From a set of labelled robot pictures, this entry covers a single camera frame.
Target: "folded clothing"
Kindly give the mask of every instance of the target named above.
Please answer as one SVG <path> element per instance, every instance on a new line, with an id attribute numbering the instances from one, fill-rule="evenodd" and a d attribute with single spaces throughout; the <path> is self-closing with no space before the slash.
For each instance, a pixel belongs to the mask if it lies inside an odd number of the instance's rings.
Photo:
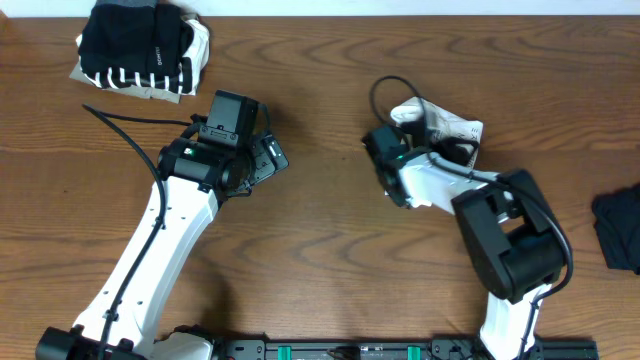
<path id="1" fill-rule="evenodd" d="M 591 209 L 607 267 L 640 275 L 640 184 L 596 196 Z"/>
<path id="2" fill-rule="evenodd" d="M 195 95 L 209 58 L 209 31 L 156 0 L 98 0 L 76 41 L 82 72 L 103 89 Z"/>

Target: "wooden table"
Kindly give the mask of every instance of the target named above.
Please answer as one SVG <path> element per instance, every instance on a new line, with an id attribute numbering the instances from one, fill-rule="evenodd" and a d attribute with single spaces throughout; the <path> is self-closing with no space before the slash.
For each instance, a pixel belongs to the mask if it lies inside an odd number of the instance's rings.
<path id="1" fill-rule="evenodd" d="M 224 205 L 167 303 L 161 332 L 424 338 L 474 334 L 486 291 L 454 219 L 396 208 L 360 144 L 367 92 L 411 79 L 485 123 L 479 169 L 529 169 L 574 248 L 570 286 L 545 301 L 542 336 L 593 337 L 640 357 L 640 281 L 608 270 L 595 194 L 640 179 L 640 20 L 629 17 L 209 18 L 198 96 L 180 105 L 68 79 L 86 19 L 0 25 L 0 357 L 31 359 L 110 274 L 149 197 L 138 156 L 82 110 L 187 119 L 216 89 L 270 106 L 291 166 Z M 385 86 L 391 109 L 408 92 Z M 180 128 L 120 124 L 152 158 Z"/>

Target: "black cloth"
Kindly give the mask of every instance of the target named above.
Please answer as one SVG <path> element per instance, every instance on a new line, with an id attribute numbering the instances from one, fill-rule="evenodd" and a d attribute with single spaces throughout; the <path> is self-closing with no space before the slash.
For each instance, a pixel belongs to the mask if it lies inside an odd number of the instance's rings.
<path id="1" fill-rule="evenodd" d="M 95 75 L 123 68 L 145 79 L 154 74 L 158 83 L 165 76 L 175 77 L 182 55 L 181 31 L 191 31 L 182 23 L 175 5 L 156 5 L 151 0 L 99 1 L 82 31 L 78 48 L 82 71 Z"/>
<path id="2" fill-rule="evenodd" d="M 181 24 L 179 7 L 170 4 L 156 6 L 151 51 L 147 54 L 147 73 L 159 76 L 178 75 L 178 64 L 182 56 L 182 52 L 180 52 Z"/>
<path id="3" fill-rule="evenodd" d="M 146 73 L 154 25 L 153 2 L 97 2 L 78 48 L 82 71 L 95 74 L 115 67 Z"/>
<path id="4" fill-rule="evenodd" d="M 640 184 L 598 195 L 591 209 L 607 267 L 640 275 Z"/>

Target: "white wall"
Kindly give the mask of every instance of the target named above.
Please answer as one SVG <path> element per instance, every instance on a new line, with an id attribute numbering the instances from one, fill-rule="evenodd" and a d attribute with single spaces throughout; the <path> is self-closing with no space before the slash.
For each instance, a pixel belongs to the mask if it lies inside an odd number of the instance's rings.
<path id="1" fill-rule="evenodd" d="M 638 15 L 640 0 L 172 0 L 200 15 Z M 9 17 L 88 16 L 95 0 L 0 0 Z"/>

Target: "white cloth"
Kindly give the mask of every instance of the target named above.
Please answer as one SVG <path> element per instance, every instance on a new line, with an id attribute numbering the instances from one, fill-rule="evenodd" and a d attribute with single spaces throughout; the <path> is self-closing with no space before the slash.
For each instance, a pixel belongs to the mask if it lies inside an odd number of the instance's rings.
<path id="1" fill-rule="evenodd" d="M 455 137 L 462 140 L 477 141 L 478 144 L 480 144 L 482 129 L 484 127 L 482 122 L 478 120 L 465 120 L 425 99 L 420 100 L 422 100 L 427 110 L 427 126 L 433 131 L 431 143 L 437 144 L 444 139 Z M 417 97 L 412 97 L 391 110 L 391 118 L 398 125 L 406 122 L 421 121 L 422 117 L 422 107 Z M 471 145 L 466 144 L 457 146 L 463 147 L 468 151 L 472 151 L 473 149 Z M 471 156 L 467 167 L 473 168 L 477 157 L 478 151 L 476 150 Z"/>

